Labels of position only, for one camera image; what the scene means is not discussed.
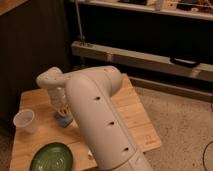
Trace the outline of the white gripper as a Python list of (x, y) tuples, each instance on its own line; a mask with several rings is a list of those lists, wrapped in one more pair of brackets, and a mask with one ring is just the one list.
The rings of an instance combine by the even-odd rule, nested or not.
[(48, 91), (48, 94), (50, 96), (51, 104), (56, 108), (60, 108), (59, 113), (62, 116), (65, 116), (66, 110), (63, 108), (66, 104), (64, 89), (60, 87), (53, 88)]

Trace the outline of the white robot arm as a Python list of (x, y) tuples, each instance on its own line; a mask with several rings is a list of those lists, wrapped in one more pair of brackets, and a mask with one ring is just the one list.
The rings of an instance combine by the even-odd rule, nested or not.
[(69, 73), (52, 67), (36, 83), (48, 91), (60, 114), (74, 118), (100, 170), (153, 171), (111, 101), (122, 85), (116, 67)]

